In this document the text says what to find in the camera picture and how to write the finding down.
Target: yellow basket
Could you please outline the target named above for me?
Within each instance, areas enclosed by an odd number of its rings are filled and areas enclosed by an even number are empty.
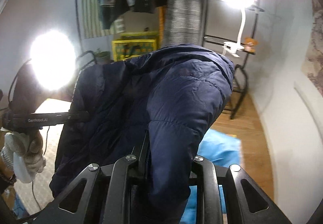
[[[156,39],[118,39],[112,41],[113,60],[125,60],[157,50]]]
[[[123,32],[120,33],[121,39],[156,39],[158,31],[140,31],[140,32]]]

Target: blue bag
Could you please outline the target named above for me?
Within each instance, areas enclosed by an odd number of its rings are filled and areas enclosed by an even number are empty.
[[[240,164],[240,144],[237,138],[209,129],[199,145],[197,154],[204,156],[213,164],[229,167],[232,164]],[[197,187],[191,186],[191,195],[180,220],[181,224],[195,224],[196,222],[196,198]],[[222,213],[226,213],[222,186],[219,185]]]

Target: human hand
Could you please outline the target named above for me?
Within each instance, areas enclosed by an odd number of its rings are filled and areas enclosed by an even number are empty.
[[[30,183],[46,165],[42,147],[43,138],[38,130],[28,135],[8,132],[4,136],[1,157],[21,182]]]

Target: metal shelf rack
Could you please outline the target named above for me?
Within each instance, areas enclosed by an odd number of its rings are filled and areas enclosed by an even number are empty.
[[[207,23],[207,15],[208,15],[208,0],[205,0],[205,4],[204,4],[204,12],[203,12],[203,37],[201,38],[201,41],[202,41],[202,46],[204,45],[204,43],[211,43],[211,44],[216,44],[216,45],[221,45],[223,46],[224,45],[224,42],[225,41],[231,41],[231,42],[236,42],[236,41],[233,41],[233,40],[229,40],[229,39],[225,39],[225,38],[222,38],[222,37],[217,37],[217,36],[212,36],[212,35],[208,35],[206,34],[206,23]],[[252,10],[252,11],[255,11],[255,20],[254,20],[254,25],[253,25],[253,29],[252,29],[252,33],[251,33],[251,38],[254,38],[255,37],[255,34],[256,34],[256,29],[257,29],[257,24],[258,24],[258,17],[259,17],[259,12],[264,12],[263,9],[260,8],[260,0],[257,0],[256,1],[256,5],[253,5],[249,8],[247,8],[248,10]],[[244,61],[243,61],[243,64],[242,65],[239,65],[237,64],[235,66],[235,77],[234,77],[234,81],[233,81],[233,92],[236,92],[236,93],[239,93],[240,96],[239,96],[239,99],[237,101],[237,103],[234,105],[232,103],[232,101],[230,100],[228,105],[225,107],[225,110],[226,111],[230,111],[231,114],[230,114],[230,119],[234,119],[235,118],[235,115],[237,113],[237,111],[239,110],[242,102],[243,102],[243,99],[244,97],[246,96],[247,92],[248,92],[248,75],[245,71],[245,66],[247,64],[247,60],[248,60],[248,57],[250,54],[254,54],[252,52],[247,52],[247,51],[242,51],[242,52],[245,52],[246,53],[246,56],[244,58]],[[240,70],[242,75],[243,75],[243,78],[244,78],[244,85],[242,85],[241,83],[238,82],[237,78],[236,78],[236,71],[237,70]]]

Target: navy puffer jacket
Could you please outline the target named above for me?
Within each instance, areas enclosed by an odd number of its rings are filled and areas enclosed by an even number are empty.
[[[81,72],[71,111],[87,123],[64,125],[50,183],[54,197],[87,165],[112,164],[149,130],[146,217],[178,219],[189,197],[191,163],[232,93],[234,65],[195,45],[179,45]]]

